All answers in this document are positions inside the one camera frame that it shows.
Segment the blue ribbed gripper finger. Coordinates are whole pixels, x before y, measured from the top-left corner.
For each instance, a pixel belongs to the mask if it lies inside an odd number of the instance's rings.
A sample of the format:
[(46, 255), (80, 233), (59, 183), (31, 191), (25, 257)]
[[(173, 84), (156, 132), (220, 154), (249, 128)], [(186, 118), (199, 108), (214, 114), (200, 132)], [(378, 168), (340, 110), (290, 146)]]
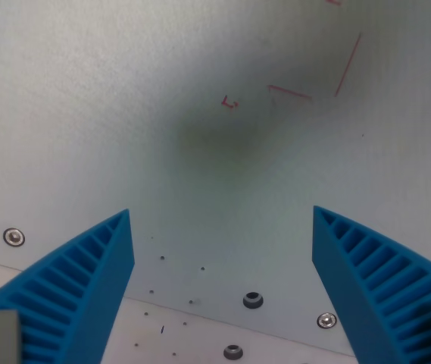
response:
[(359, 363), (431, 363), (431, 261), (313, 209), (312, 262)]
[(0, 287), (23, 363), (99, 363), (135, 265), (130, 213), (84, 231)]

